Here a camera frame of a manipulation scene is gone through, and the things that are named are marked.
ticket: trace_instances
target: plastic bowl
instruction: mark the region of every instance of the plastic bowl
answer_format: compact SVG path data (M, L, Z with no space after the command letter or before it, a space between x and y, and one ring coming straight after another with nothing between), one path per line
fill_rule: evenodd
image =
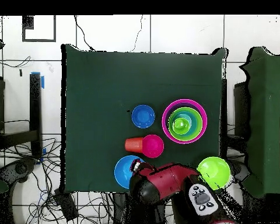
M155 112L150 106L138 105L133 109L132 121L139 128L150 127L155 120Z
M128 155L122 157L115 165L114 176L116 182L125 189L129 189L130 178L132 177L130 167L132 165L132 161L135 159L140 159L141 162L144 162L140 157Z
M191 120L191 127L185 134L178 134L174 131L173 123L178 118L189 118ZM175 110L169 118L168 129L170 134L179 141L190 141L196 138L202 130L202 118L198 111L191 107L181 107Z
M213 190L223 188L230 177L230 167L227 162L214 156L205 158L198 165L197 171Z
M180 107L191 107L193 109L197 109L202 118L201 132L199 133L198 136L196 136L194 139L189 140L189 141L181 141L181 140L176 139L175 137L173 137L171 135L171 133L169 132L168 127L167 127L167 122L168 122L168 119L169 119L171 113ZM207 128L207 123L208 123L208 119L207 119L207 115L206 115L206 112L203 109L203 107L200 104L198 104L196 101L190 100L190 99L180 99L180 100L176 100L176 101L172 102L171 104L169 104L169 106L166 107L166 109L163 113L163 116L162 116L162 128L163 128L165 135L170 140L172 140L173 142L176 142L178 144L190 144L190 143L195 142L198 139L200 139Z
M156 158L162 154L164 142L157 135L147 135L142 141L142 153L148 158Z
M191 121L188 121L186 118L183 118L183 117L179 117L179 118L176 118L174 121L173 121L173 131L176 133L176 134L179 134L179 135L184 135L186 134L190 127L191 127Z

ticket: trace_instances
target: lime green bowl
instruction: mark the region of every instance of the lime green bowl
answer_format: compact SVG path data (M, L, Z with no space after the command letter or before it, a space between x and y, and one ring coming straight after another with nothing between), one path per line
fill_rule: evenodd
M179 119L185 118L190 124L190 128L185 134L176 132L173 123ZM196 138L202 130L202 118L198 111L191 107L180 107L172 112L169 117L168 130L170 134L179 141L190 141Z
M197 167L202 178L213 189L223 188L230 177L230 167L226 161L219 157L207 157Z
M191 123L186 118L177 118L173 121L173 131L176 134L186 134L191 127Z

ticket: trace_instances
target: white floor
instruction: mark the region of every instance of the white floor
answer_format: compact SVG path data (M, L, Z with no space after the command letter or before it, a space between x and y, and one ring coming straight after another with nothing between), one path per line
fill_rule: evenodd
M266 46L270 52L280 54L280 15L114 15L114 16L78 16L78 25L85 32L87 43L96 50L132 51L152 53L196 53L210 54L214 49L229 49L226 77L228 83L227 110L228 123L234 124L233 87L246 80L239 68L246 61L249 49L254 46ZM21 68L12 68L0 64L0 76L4 77L5 88L5 121L29 119L29 74L40 72L45 78L42 89L43 139L61 140L61 44L73 44L81 50L88 50L83 34L76 28L74 16L56 17L57 40L55 43L22 42L22 17L0 16L0 39L3 40L3 52L0 51L0 62L18 65L28 56L30 62ZM34 30L26 31L27 39L51 39L53 37L53 16L35 16ZM6 124L6 133L27 130L27 122ZM52 140L44 141L50 149ZM54 153L59 156L60 150ZM0 166L13 161L13 158L1 158ZM39 186L45 190L44 171L39 165L34 170ZM53 189L60 183L59 167L50 173ZM235 184L228 188L231 195L242 204L242 194ZM76 192L73 194L81 215L98 215L99 203L85 206L89 200L100 197L97 193ZM17 184L13 196L13 212L16 224L25 224L40 200L40 190L34 176L24 184ZM106 212L101 207L100 214ZM166 214L172 214L171 206L166 207ZM168 217L173 224L173 217ZM79 218L68 224L93 224Z

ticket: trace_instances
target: magenta bowl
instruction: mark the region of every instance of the magenta bowl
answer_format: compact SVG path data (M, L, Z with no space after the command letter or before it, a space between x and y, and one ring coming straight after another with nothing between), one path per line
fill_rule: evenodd
M171 113L180 107L192 107L193 109L197 110L200 113L201 118L202 118L201 132L199 133L199 135L196 138L189 140L189 141L177 140L170 134L170 132L168 130L168 119L169 119ZM190 144L190 143L195 142L198 139L200 139L207 128L207 124L208 124L208 119L207 119L207 115L206 115L204 108L196 101L193 101L190 99L180 99L180 100L176 100L176 101L172 102L169 106L167 106L167 108L165 109L163 116L162 116L162 128L163 128L164 133L170 140L172 140L173 142L176 142L178 144Z
M157 158L164 150L164 142L157 135L147 135L142 140L142 153L148 158Z

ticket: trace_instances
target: stacked bowls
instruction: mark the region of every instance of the stacked bowls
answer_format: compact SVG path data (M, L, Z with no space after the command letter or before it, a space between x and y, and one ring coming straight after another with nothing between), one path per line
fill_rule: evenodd
M178 144L190 144L202 137L207 128L207 115L196 101L180 99L165 109L162 128L166 136Z

